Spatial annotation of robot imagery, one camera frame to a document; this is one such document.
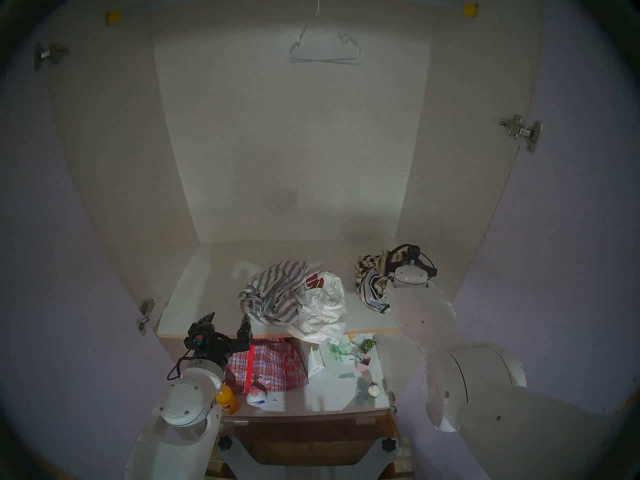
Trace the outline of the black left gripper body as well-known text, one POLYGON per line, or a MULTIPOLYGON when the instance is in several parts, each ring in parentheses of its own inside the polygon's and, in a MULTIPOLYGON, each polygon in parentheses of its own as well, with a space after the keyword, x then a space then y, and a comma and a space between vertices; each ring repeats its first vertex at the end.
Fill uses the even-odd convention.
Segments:
POLYGON ((219 367, 226 367, 229 359, 236 353, 249 351, 251 340, 238 340, 216 331, 215 327, 195 323, 187 331, 184 345, 187 350, 193 351, 193 359, 208 360, 219 367))

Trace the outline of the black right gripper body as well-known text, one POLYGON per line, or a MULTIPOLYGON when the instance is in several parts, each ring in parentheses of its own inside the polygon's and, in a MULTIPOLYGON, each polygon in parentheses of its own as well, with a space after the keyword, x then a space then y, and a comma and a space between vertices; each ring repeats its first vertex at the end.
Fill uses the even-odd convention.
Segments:
POLYGON ((428 285, 437 276, 437 268, 420 251, 388 251, 383 275, 391 278, 394 285, 428 285))

